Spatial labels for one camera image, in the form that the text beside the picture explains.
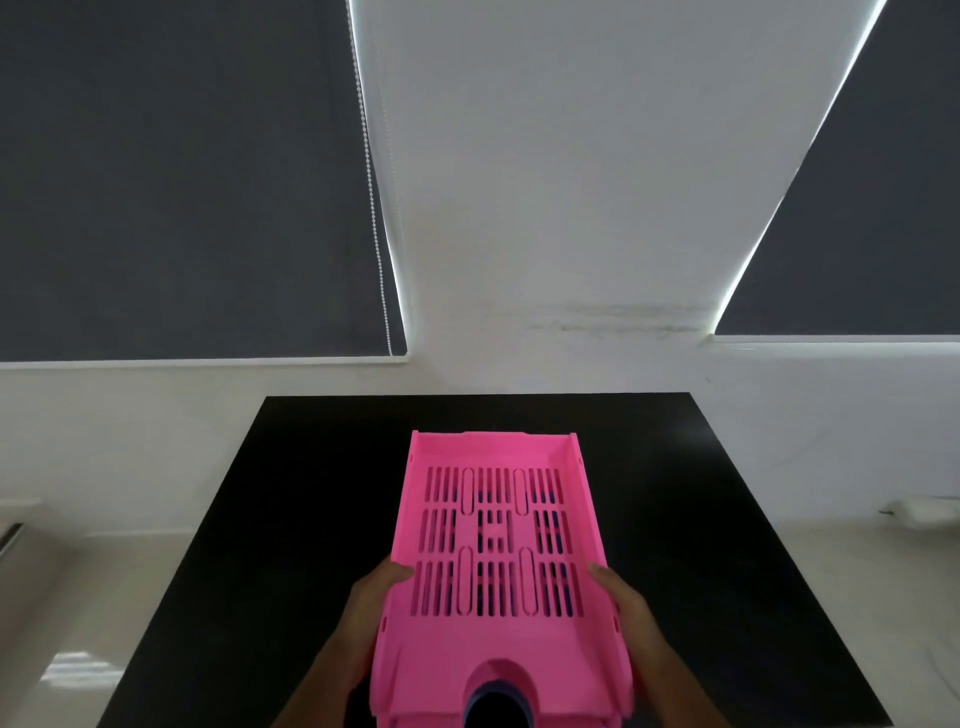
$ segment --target black tabletop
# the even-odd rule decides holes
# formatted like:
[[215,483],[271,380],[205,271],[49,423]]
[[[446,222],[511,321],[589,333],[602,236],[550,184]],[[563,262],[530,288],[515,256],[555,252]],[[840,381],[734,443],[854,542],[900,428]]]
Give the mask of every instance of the black tabletop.
[[611,566],[735,726],[890,725],[693,398],[598,394],[265,400],[102,728],[267,728],[390,550],[414,429],[577,433]]

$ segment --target pink plastic tray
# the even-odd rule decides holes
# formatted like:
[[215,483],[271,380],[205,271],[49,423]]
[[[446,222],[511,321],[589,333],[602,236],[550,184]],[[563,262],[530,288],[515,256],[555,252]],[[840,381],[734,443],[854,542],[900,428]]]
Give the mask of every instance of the pink plastic tray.
[[414,432],[393,559],[416,567],[387,599],[373,657],[380,728],[462,726],[504,682],[538,728],[617,728],[630,662],[576,435]]

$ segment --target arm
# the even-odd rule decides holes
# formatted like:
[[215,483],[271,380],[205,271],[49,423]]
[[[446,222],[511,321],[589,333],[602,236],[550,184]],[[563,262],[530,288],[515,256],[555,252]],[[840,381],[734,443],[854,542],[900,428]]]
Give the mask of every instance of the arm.
[[690,668],[667,643],[646,599],[611,569],[591,564],[590,575],[620,609],[627,652],[643,677],[663,728],[731,728]]
[[347,698],[370,669],[387,592],[413,573],[387,558],[353,585],[340,623],[273,728],[339,728],[344,724]]

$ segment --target finger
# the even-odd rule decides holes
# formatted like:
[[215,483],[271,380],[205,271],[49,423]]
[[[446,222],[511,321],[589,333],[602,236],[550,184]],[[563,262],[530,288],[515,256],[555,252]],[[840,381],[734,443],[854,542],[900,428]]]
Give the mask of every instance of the finger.
[[603,587],[617,604],[622,604],[635,593],[634,589],[613,569],[593,563],[587,564],[587,568],[593,581]]
[[381,561],[380,565],[370,574],[371,581],[380,587],[384,593],[395,584],[406,581],[413,575],[414,570],[412,568],[391,561],[389,556]]

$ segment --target dark gray blind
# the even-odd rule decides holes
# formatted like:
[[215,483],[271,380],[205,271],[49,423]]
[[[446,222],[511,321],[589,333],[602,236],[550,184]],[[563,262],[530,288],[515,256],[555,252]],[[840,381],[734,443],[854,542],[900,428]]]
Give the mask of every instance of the dark gray blind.
[[0,360],[406,345],[343,0],[0,10]]
[[889,0],[718,334],[960,333],[960,2]]

